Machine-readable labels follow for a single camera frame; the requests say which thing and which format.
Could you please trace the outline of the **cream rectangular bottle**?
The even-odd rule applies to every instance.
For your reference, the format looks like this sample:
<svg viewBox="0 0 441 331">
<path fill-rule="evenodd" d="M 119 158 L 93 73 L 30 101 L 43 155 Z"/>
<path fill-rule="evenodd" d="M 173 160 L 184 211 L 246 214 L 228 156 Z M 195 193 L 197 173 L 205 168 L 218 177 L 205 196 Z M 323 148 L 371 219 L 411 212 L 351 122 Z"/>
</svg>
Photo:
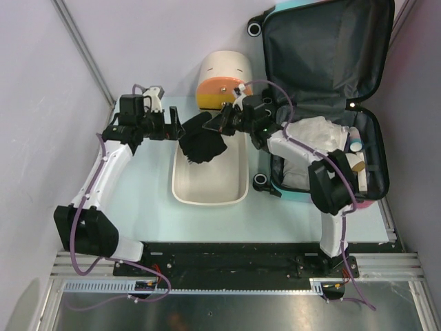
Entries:
<svg viewBox="0 0 441 331">
<path fill-rule="evenodd" d="M 367 172 L 365 169 L 359 171 L 357 173 L 358 177 L 358 190 L 359 192 L 367 192 L 368 191 L 368 185 L 367 185 Z"/>
</svg>

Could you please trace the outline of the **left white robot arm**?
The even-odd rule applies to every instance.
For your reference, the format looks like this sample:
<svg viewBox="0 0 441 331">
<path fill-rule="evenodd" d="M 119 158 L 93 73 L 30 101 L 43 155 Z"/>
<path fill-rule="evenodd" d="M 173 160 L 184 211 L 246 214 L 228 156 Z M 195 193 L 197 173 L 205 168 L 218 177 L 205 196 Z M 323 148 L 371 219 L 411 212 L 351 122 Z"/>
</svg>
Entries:
<svg viewBox="0 0 441 331">
<path fill-rule="evenodd" d="M 69 205 L 54 211 L 68 252 L 126 260 L 139 276 L 151 270 L 152 258 L 143 253 L 143 244 L 120 234 L 106 210 L 117 180 L 145 139 L 177 141 L 185 134 L 176 107 L 170 107 L 171 121 L 166 123 L 163 94 L 162 87 L 151 86 L 140 94 L 120 96 L 118 112 L 98 135 L 101 150 L 83 187 Z"/>
</svg>

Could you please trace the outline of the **white rectangular tray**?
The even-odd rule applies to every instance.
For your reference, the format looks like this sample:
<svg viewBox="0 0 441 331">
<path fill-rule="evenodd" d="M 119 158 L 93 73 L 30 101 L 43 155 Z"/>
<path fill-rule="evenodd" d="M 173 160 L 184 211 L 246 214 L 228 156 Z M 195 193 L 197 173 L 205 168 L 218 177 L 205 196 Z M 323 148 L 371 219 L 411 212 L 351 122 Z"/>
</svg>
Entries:
<svg viewBox="0 0 441 331">
<path fill-rule="evenodd" d="M 181 203 L 202 206 L 231 205 L 249 191 L 247 136 L 223 137 L 226 151 L 210 162 L 189 163 L 178 146 L 172 170 L 172 194 Z"/>
</svg>

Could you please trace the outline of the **white towel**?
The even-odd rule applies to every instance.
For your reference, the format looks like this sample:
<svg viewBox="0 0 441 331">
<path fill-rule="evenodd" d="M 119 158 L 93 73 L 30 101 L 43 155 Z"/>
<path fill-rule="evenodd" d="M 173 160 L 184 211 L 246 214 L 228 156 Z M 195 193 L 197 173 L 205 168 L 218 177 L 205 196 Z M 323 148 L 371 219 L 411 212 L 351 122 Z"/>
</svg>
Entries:
<svg viewBox="0 0 441 331">
<path fill-rule="evenodd" d="M 344 150 L 349 134 L 346 127 L 334 124 L 323 116 L 290 123 L 287 133 L 312 148 L 328 152 Z"/>
</svg>

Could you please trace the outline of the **pink and teal kids suitcase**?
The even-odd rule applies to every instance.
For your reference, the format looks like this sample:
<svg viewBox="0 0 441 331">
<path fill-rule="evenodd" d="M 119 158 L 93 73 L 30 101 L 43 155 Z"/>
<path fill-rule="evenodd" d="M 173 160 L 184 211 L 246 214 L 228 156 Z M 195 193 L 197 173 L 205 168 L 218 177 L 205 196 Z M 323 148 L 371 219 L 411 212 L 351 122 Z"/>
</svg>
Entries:
<svg viewBox="0 0 441 331">
<path fill-rule="evenodd" d="M 355 127 L 367 164 L 367 185 L 359 201 L 382 199 L 389 173 L 380 125 L 362 106 L 380 85 L 389 48 L 392 1 L 286 1 L 247 22 L 263 41 L 265 91 L 284 123 L 322 116 Z"/>
</svg>

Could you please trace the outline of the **white tube pink band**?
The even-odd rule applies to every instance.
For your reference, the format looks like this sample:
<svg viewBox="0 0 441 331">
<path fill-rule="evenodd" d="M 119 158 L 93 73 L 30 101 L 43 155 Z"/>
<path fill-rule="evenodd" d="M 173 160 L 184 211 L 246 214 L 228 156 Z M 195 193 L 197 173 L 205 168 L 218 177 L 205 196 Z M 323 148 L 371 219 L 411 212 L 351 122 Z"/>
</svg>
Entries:
<svg viewBox="0 0 441 331">
<path fill-rule="evenodd" d="M 359 152 L 363 148 L 360 132 L 356 127 L 348 129 L 348 148 L 351 152 Z"/>
</svg>

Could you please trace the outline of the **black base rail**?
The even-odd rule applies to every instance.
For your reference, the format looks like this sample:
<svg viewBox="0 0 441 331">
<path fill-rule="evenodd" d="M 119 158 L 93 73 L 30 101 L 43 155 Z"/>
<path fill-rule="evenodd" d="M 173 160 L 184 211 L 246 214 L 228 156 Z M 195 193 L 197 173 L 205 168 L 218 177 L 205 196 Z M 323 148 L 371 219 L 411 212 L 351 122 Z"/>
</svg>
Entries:
<svg viewBox="0 0 441 331">
<path fill-rule="evenodd" d="M 145 243 L 140 265 L 161 272 L 174 290 L 302 290 L 310 277 L 328 275 L 306 257 L 317 257 L 317 243 Z"/>
</svg>

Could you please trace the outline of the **black garment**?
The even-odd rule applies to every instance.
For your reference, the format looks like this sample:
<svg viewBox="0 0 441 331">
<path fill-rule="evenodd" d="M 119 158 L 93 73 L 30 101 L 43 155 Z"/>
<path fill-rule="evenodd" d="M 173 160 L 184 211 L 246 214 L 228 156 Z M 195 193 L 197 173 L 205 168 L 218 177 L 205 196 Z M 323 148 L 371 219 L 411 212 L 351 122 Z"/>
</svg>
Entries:
<svg viewBox="0 0 441 331">
<path fill-rule="evenodd" d="M 209 112 L 201 112 L 183 124 L 185 134 L 179 139 L 179 146 L 189 163 L 210 162 L 227 149 L 221 134 L 203 128 L 210 119 Z"/>
</svg>

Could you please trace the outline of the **cream round drawer cabinet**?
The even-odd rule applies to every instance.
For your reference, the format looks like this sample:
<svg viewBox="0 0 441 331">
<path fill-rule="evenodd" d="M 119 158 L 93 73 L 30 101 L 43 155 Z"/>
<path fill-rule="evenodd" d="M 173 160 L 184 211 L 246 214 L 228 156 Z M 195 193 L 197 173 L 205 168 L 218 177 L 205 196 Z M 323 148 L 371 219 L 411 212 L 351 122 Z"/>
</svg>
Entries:
<svg viewBox="0 0 441 331">
<path fill-rule="evenodd" d="M 221 110 L 233 103 L 234 88 L 252 80 L 250 60 L 242 53 L 221 50 L 208 54 L 199 71 L 196 104 L 200 110 Z"/>
</svg>

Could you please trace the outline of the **grey folded garment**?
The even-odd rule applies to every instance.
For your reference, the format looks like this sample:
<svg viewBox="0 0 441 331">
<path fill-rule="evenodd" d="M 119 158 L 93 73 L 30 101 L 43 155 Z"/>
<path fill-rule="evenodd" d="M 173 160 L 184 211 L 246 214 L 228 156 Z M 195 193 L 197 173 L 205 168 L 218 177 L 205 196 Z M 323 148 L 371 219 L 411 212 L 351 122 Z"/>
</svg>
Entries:
<svg viewBox="0 0 441 331">
<path fill-rule="evenodd" d="M 283 182 L 282 184 L 288 188 L 296 190 L 309 190 L 309 164 L 302 160 L 283 161 Z"/>
</svg>

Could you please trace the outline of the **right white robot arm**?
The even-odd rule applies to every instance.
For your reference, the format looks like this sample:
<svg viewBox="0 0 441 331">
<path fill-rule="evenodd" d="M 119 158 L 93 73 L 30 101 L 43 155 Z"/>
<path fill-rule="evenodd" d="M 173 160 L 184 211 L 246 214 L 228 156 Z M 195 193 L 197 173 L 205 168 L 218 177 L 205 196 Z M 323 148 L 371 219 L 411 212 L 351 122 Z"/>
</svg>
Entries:
<svg viewBox="0 0 441 331">
<path fill-rule="evenodd" d="M 309 194 L 320 210 L 321 238 L 317 257 L 306 257 L 304 266 L 314 265 L 317 273 L 333 277 L 347 267 L 347 215 L 356 211 L 356 178 L 342 150 L 326 152 L 294 138 L 287 126 L 276 123 L 263 106 L 251 97 L 226 103 L 202 127 L 232 136 L 248 134 L 258 150 L 292 163 L 303 163 L 308 171 Z"/>
</svg>

